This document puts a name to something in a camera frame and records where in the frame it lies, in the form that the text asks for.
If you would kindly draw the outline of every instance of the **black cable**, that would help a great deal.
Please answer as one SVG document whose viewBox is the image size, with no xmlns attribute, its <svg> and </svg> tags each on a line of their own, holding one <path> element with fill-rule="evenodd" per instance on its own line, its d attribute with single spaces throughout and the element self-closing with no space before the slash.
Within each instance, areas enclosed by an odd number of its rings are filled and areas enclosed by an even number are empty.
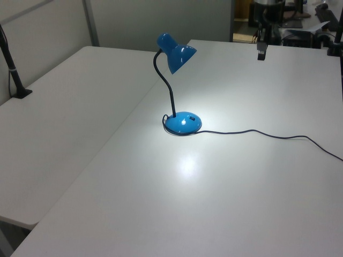
<svg viewBox="0 0 343 257">
<path fill-rule="evenodd" d="M 252 43 L 252 44 L 256 44 L 256 40 L 257 40 L 257 36 L 253 36 L 253 37 L 252 37 L 252 40 L 251 40 L 251 43 Z"/>
<path fill-rule="evenodd" d="M 11 72 L 9 71 L 9 94 L 10 94 L 10 98 L 12 98 L 12 94 L 11 94 Z"/>
<path fill-rule="evenodd" d="M 317 36 L 318 36 L 318 35 L 330 35 L 330 36 L 332 36 L 333 38 L 335 38 L 334 35 L 332 35 L 332 34 L 330 34 L 330 33 L 326 33 L 326 32 L 319 32 L 319 33 L 317 33 L 316 35 L 317 35 Z"/>
<path fill-rule="evenodd" d="M 162 124 L 163 124 L 163 128 L 168 131 L 166 124 L 165 124 L 165 117 L 167 117 L 167 119 L 169 118 L 168 115 L 164 115 L 162 118 Z M 328 152 L 327 150 L 325 150 L 323 147 L 321 147 L 318 143 L 316 143 L 314 140 L 310 139 L 308 136 L 306 135 L 294 135 L 292 137 L 278 137 L 276 135 L 269 135 L 267 133 L 261 132 L 259 130 L 245 130 L 245 131 L 237 131 L 237 132 L 218 132 L 218 131 L 210 131 L 210 130 L 202 130 L 202 131 L 197 131 L 194 133 L 189 133 L 189 134 L 180 134 L 181 136 L 186 136 L 186 135 L 196 135 L 196 134 L 201 134 L 201 133 L 212 133 L 212 134 L 220 134 L 220 135 L 237 135 L 237 134 L 245 134 L 245 133 L 249 133 L 249 132 L 257 132 L 260 133 L 262 135 L 265 135 L 267 137 L 270 138 L 277 138 L 277 139 L 294 139 L 294 138 L 306 138 L 308 140 L 310 140 L 312 143 L 314 143 L 317 147 L 319 147 L 321 150 L 323 150 L 324 152 L 326 152 L 327 154 L 330 154 L 331 156 L 339 159 L 340 161 L 343 162 L 343 159 L 341 159 L 340 157 Z"/>
<path fill-rule="evenodd" d="M 296 36 L 296 35 L 291 34 L 291 35 L 285 36 L 283 39 L 281 39 L 281 42 L 283 42 L 285 39 L 288 39 L 288 38 L 293 37 L 293 36 Z"/>
</svg>

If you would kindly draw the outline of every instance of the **white table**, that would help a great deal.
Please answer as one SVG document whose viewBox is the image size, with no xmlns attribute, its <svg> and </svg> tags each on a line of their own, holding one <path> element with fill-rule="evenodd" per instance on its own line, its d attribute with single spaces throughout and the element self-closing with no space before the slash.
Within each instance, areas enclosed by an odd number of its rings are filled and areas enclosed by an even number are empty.
<svg viewBox="0 0 343 257">
<path fill-rule="evenodd" d="M 44 217 L 157 82 L 153 56 L 82 48 L 0 107 L 0 220 Z"/>
<path fill-rule="evenodd" d="M 192 40 L 166 72 L 203 130 L 306 134 L 343 156 L 339 59 Z M 166 133 L 160 80 L 13 254 L 342 256 L 343 163 L 307 140 Z"/>
</svg>

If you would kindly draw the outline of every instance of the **equipment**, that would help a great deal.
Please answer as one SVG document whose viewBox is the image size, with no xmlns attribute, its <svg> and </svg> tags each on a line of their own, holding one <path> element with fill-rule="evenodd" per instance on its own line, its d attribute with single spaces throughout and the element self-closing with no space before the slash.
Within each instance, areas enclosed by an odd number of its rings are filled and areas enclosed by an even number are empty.
<svg viewBox="0 0 343 257">
<path fill-rule="evenodd" d="M 342 57 L 342 48 L 343 48 L 343 45 L 341 43 L 342 34 L 343 34 L 343 8 L 342 8 L 341 17 L 339 18 L 339 22 L 338 22 L 336 37 L 334 38 L 333 42 L 330 41 L 330 46 L 329 46 L 329 49 L 327 50 L 327 55 Z"/>
<path fill-rule="evenodd" d="M 258 22 L 258 60 L 264 61 L 269 44 L 280 45 L 281 35 L 278 25 L 282 23 L 284 8 L 285 0 L 255 0 L 254 20 Z"/>
<path fill-rule="evenodd" d="M 284 33 L 284 47 L 312 48 L 313 34 L 308 31 L 286 31 Z"/>
<path fill-rule="evenodd" d="M 338 20 L 331 10 L 317 7 L 316 16 L 321 22 L 329 21 L 329 23 L 325 25 L 323 29 L 328 28 L 332 32 L 336 32 L 338 30 Z"/>
<path fill-rule="evenodd" d="M 32 93 L 32 90 L 26 89 L 25 87 L 23 87 L 21 83 L 17 68 L 14 65 L 14 62 L 13 62 L 13 59 L 9 50 L 9 44 L 7 42 L 5 32 L 3 31 L 1 25 L 0 25 L 0 47 L 5 57 L 5 60 L 7 62 L 7 66 L 9 67 L 9 72 L 11 73 L 13 81 L 17 87 L 17 93 L 12 97 L 23 99 L 25 96 Z"/>
</svg>

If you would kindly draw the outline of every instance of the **floor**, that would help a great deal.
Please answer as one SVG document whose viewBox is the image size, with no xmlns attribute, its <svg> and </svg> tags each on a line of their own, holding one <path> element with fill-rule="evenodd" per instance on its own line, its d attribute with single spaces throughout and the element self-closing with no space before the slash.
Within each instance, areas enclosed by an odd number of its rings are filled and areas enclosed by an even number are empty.
<svg viewBox="0 0 343 257">
<path fill-rule="evenodd" d="M 233 42 L 251 43 L 257 28 L 249 27 L 247 19 L 235 19 Z"/>
<path fill-rule="evenodd" d="M 11 256 L 29 233 L 27 229 L 0 221 L 0 257 Z"/>
</svg>

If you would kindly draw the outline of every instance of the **power cord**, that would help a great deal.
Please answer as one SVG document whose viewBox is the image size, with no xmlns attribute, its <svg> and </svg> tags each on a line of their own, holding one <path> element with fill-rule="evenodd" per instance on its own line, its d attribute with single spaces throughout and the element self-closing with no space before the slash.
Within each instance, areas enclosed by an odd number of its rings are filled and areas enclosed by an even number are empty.
<svg viewBox="0 0 343 257">
<path fill-rule="evenodd" d="M 251 40 L 252 44 L 256 44 L 257 36 L 258 36 L 258 30 L 256 30 L 256 32 L 252 36 L 252 40 Z"/>
<path fill-rule="evenodd" d="M 296 36 L 296 35 L 291 34 L 291 35 L 285 36 L 284 38 L 281 39 L 281 42 L 283 42 L 285 39 L 288 39 L 288 38 L 293 37 L 293 36 Z"/>
<path fill-rule="evenodd" d="M 163 124 L 163 128 L 167 131 L 167 127 L 166 127 L 166 123 L 165 123 L 165 117 L 167 117 L 167 119 L 169 118 L 168 115 L 164 115 L 163 118 L 162 118 L 162 124 Z M 245 134 L 245 133 L 249 133 L 249 132 L 257 132 L 257 133 L 260 133 L 262 135 L 265 135 L 267 137 L 270 137 L 270 138 L 277 138 L 277 139 L 294 139 L 294 138 L 306 138 L 308 140 L 310 140 L 312 143 L 314 143 L 317 147 L 319 147 L 321 150 L 323 150 L 324 152 L 326 152 L 327 154 L 330 154 L 331 156 L 339 159 L 340 161 L 343 162 L 343 159 L 341 159 L 340 157 L 328 152 L 327 150 L 325 150 L 323 147 L 321 147 L 318 143 L 316 143 L 314 140 L 310 139 L 308 136 L 306 135 L 294 135 L 292 137 L 278 137 L 276 135 L 269 135 L 267 133 L 264 133 L 264 132 L 261 132 L 259 130 L 245 130 L 245 131 L 237 131 L 237 132 L 218 132 L 218 131 L 210 131 L 210 130 L 202 130 L 202 131 L 197 131 L 197 132 L 194 132 L 194 133 L 189 133 L 189 134 L 180 134 L 181 136 L 186 136 L 186 135 L 196 135 L 196 134 L 201 134 L 201 133 L 212 133 L 212 134 L 220 134 L 220 135 L 237 135 L 237 134 Z"/>
</svg>

